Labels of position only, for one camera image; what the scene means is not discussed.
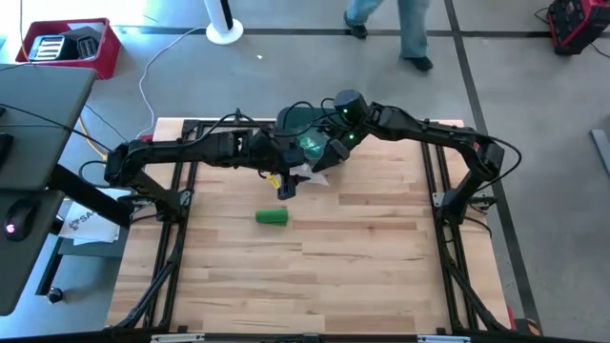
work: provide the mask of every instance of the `white cable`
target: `white cable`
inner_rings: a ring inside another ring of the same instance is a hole
[[[196,30],[204,30],[206,28],[194,28],[192,30],[187,31],[186,33],[184,33],[183,35],[179,36],[176,40],[174,40],[169,46],[165,47],[163,50],[161,50],[160,52],[158,52],[150,61],[149,63],[146,65],[146,67],[144,68],[144,74],[142,75],[142,78],[140,79],[140,94],[142,94],[142,99],[144,100],[144,102],[146,103],[146,106],[149,108],[149,112],[151,113],[151,125],[148,126],[146,129],[142,130],[138,135],[135,136],[135,138],[137,139],[137,137],[139,137],[142,133],[152,129],[154,127],[154,110],[153,107],[151,106],[151,103],[149,103],[149,100],[146,98],[146,94],[144,94],[144,90],[142,90],[142,82],[144,82],[144,79],[146,78],[146,75],[148,74],[149,71],[149,67],[151,66],[151,64],[154,62],[154,60],[157,59],[157,57],[159,57],[161,55],[161,53],[167,51],[169,48],[173,47],[176,43],[178,43],[182,38],[186,37],[187,35],[193,33]]]

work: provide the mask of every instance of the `blue pants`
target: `blue pants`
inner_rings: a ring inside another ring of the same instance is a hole
[[[430,0],[397,0],[400,16],[400,56],[423,57],[428,52],[426,37],[426,11]],[[351,0],[346,11],[346,20],[352,25],[365,24],[369,15],[383,0]]]

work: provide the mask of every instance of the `wooden board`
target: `wooden board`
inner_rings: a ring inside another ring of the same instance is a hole
[[[175,139],[181,128],[182,119],[161,118],[154,138]],[[456,151],[446,154],[456,185],[466,166]],[[147,173],[169,187],[173,165],[149,166]],[[368,137],[346,163],[324,173],[330,186],[301,184],[295,198],[279,201],[255,171],[199,165],[173,327],[205,333],[449,328],[420,144]],[[287,227],[255,223],[256,211],[284,206]],[[149,286],[160,228],[153,220],[132,226],[108,324],[124,318]],[[461,230],[473,287],[508,326],[489,234],[470,222]],[[465,325],[460,291],[457,302]]]

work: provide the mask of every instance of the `green object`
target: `green object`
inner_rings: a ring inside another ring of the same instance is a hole
[[[256,222],[285,226],[288,223],[288,209],[256,211]]]

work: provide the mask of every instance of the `red bin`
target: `red bin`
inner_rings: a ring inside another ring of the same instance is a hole
[[[65,61],[44,61],[33,62],[39,65],[56,66],[56,67],[78,67],[91,68],[97,71],[98,80],[108,80],[114,75],[114,67],[116,67],[116,59],[118,52],[121,49],[121,42],[112,31],[111,21],[108,18],[95,19],[75,19],[75,20],[58,20],[58,21],[39,21],[33,22],[30,25],[28,34],[24,38],[24,48],[26,53],[30,53],[31,45],[34,39],[39,35],[44,34],[59,34],[71,30],[69,24],[85,24],[85,23],[101,23],[104,25],[102,30],[102,38],[100,39],[97,54],[94,58],[82,60],[65,60]],[[19,50],[17,62],[28,62],[23,52]]]

